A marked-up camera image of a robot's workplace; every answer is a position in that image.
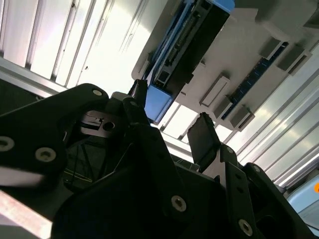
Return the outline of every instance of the black mount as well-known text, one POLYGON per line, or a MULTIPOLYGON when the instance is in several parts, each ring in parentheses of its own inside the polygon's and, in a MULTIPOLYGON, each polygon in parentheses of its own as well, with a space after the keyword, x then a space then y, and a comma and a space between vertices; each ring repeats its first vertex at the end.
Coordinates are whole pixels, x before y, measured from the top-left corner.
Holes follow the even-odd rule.
POLYGON ((52 239, 313 238, 261 168, 238 164, 207 114, 188 132, 198 172, 174 164, 144 111, 146 91, 136 80, 109 99, 84 84, 0 116, 2 189, 52 220, 52 239), (109 174, 57 197, 66 149, 89 135, 117 145, 109 174))

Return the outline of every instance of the black metal bracket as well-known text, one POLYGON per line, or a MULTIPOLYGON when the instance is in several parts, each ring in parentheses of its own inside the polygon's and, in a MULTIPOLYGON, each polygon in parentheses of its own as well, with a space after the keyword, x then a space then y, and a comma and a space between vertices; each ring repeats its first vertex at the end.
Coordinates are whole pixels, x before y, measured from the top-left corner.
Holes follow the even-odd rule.
POLYGON ((0 116, 0 185, 49 187, 66 165, 65 142, 85 112, 103 108, 109 97, 83 84, 0 116))

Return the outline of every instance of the ceiling panel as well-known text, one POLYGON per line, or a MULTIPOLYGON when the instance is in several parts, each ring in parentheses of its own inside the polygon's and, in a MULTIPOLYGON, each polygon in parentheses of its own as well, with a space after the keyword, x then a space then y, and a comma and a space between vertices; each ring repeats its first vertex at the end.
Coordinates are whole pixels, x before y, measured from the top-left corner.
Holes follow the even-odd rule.
POLYGON ((31 71, 50 79, 59 51, 72 0, 39 1, 28 62, 31 71))
POLYGON ((1 24, 3 35, 3 57, 24 67, 34 25, 38 0, 4 1, 2 8, 4 21, 1 24))

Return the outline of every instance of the bright light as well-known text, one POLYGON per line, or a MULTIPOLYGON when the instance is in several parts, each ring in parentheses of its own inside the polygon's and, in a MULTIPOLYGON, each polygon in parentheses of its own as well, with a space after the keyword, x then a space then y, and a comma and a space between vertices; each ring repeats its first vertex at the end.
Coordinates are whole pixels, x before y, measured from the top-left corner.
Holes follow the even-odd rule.
POLYGON ((52 222, 2 190, 0 213, 38 238, 50 238, 52 222))
POLYGON ((164 133, 174 138, 178 138, 187 130, 197 115, 197 112, 192 111, 185 106, 180 106, 176 114, 165 128, 164 133))
POLYGON ((295 172, 293 172, 291 175, 289 175, 284 181, 282 181, 279 184, 279 187, 283 187, 289 180, 291 180, 297 173, 302 171, 305 167, 307 167, 309 164, 311 164, 313 161, 315 161, 319 157, 319 153, 317 153, 314 157, 312 157, 307 163, 305 163, 303 166, 301 166, 299 169, 297 169, 295 172))
POLYGON ((173 154, 173 155, 175 155, 175 156, 177 156, 179 158, 182 158, 182 159, 184 159, 184 160, 186 160, 188 162, 194 163, 194 160, 193 160, 192 157, 190 157, 190 156, 188 156, 188 155, 186 155, 186 154, 184 154, 182 152, 179 152, 178 150, 173 149, 171 147, 167 147, 167 148, 168 148, 168 151, 169 151, 170 154, 173 154))

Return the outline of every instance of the screw head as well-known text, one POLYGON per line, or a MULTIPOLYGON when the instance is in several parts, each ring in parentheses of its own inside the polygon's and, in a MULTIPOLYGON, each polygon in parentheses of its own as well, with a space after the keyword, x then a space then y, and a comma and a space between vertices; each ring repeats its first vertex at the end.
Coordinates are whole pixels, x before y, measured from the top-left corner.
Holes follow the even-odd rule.
POLYGON ((230 153, 234 152, 230 147, 227 147, 227 151, 230 152, 230 153))
POLYGON ((179 212, 185 212, 185 210, 186 210, 186 202, 179 195, 172 196, 171 204, 179 212))
POLYGON ((9 151, 14 147, 14 140, 7 136, 0 136, 0 152, 9 151))
POLYGON ((254 165, 254 169, 256 170, 257 173, 260 173, 260 168, 254 165))
POLYGON ((93 93, 97 96, 101 96, 102 92, 98 91, 98 90, 93 90, 93 93))
POLYGON ((253 235, 253 230, 251 228, 251 226, 249 225, 248 222, 246 222, 246 220, 244 219, 240 219, 238 221, 238 225, 240 227, 240 229, 249 237, 251 237, 253 235))
POLYGON ((43 147, 37 149, 35 158, 41 162, 51 162, 56 158, 56 152, 52 148, 43 147))

